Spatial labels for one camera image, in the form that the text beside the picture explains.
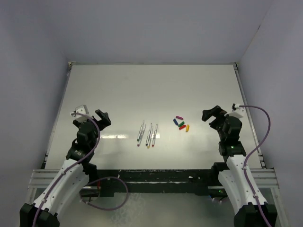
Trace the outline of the green whiteboard marker pen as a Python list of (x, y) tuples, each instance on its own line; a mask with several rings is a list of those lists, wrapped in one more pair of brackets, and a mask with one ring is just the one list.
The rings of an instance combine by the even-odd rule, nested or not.
[(142, 133), (142, 130), (143, 130), (144, 122), (145, 122), (145, 120), (143, 120), (143, 122), (142, 122), (142, 124), (140, 126), (140, 129), (139, 129), (139, 132), (138, 132), (138, 136), (137, 136), (137, 141), (140, 140), (140, 136), (141, 136), (141, 133)]

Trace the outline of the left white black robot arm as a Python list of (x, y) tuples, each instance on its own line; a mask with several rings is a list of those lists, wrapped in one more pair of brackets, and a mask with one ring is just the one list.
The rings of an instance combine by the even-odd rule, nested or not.
[(57, 175), (32, 204), (20, 209), (22, 227), (58, 227), (63, 213), (85, 185), (97, 181), (97, 167), (90, 163), (100, 141), (100, 133), (111, 125), (108, 113), (96, 110), (99, 120), (89, 116), (84, 107), (71, 113), (78, 128), (66, 159)]

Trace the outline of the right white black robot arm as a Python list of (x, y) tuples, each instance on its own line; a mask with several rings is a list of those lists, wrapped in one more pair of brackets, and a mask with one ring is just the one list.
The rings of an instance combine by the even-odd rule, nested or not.
[(268, 204), (258, 188), (248, 164), (251, 154), (245, 152), (240, 142), (240, 119), (244, 113), (245, 106), (240, 104), (233, 104), (231, 112), (218, 105), (202, 111), (202, 121), (214, 117), (209, 126), (218, 132), (219, 152), (224, 159), (223, 169), (214, 165), (210, 178), (214, 184), (224, 187), (234, 210), (234, 226), (273, 227), (277, 218), (276, 207)]

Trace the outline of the purple whiteboard marker pen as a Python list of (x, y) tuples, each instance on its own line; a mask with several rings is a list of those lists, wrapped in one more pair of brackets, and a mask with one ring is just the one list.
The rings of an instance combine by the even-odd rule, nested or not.
[(140, 144), (141, 144), (141, 142), (142, 142), (142, 139), (143, 139), (143, 136), (144, 136), (145, 129), (146, 129), (146, 124), (144, 124), (144, 125), (142, 126), (142, 130), (141, 130), (141, 132), (140, 132), (140, 134), (139, 134), (139, 139), (138, 139), (138, 143), (137, 143), (137, 146), (138, 146), (138, 147), (140, 146)]

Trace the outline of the blue whiteboard marker pen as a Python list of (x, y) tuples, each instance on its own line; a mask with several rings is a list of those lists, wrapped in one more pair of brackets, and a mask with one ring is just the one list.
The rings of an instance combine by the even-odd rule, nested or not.
[(145, 143), (146, 146), (148, 146), (148, 143), (149, 143), (149, 140), (150, 140), (151, 130), (152, 130), (152, 123), (149, 126), (149, 130), (148, 130), (148, 134), (147, 134), (147, 138), (146, 138), (146, 143)]

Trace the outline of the yellow whiteboard marker pen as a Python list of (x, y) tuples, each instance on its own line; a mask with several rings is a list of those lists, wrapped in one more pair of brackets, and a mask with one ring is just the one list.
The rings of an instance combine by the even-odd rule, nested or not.
[(149, 137), (148, 137), (148, 143), (147, 143), (147, 148), (150, 148), (151, 145), (151, 140), (152, 140), (152, 134), (153, 134), (153, 125), (151, 125)]

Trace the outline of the red whiteboard marker pen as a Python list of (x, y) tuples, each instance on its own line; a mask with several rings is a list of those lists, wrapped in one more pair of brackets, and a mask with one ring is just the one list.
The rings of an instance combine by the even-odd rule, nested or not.
[(155, 145), (157, 130), (158, 130), (158, 124), (156, 124), (155, 130), (154, 130), (154, 134), (153, 134), (153, 138), (152, 138), (152, 145), (151, 145), (152, 147), (154, 147), (154, 145)]

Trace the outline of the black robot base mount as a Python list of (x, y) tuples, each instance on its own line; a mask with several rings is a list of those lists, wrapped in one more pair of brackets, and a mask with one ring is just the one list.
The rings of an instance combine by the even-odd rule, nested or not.
[(89, 181), (94, 189), (99, 188), (100, 197), (125, 192), (124, 185), (112, 179), (117, 177), (126, 184), (130, 193), (190, 193), (222, 200), (227, 197), (227, 192), (219, 183), (218, 173), (214, 169), (91, 170)]

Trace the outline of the aluminium frame rail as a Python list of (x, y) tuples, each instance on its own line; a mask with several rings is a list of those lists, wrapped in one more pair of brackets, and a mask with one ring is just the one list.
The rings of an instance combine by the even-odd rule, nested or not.
[(47, 188), (58, 172), (57, 169), (35, 169), (32, 172), (28, 187)]

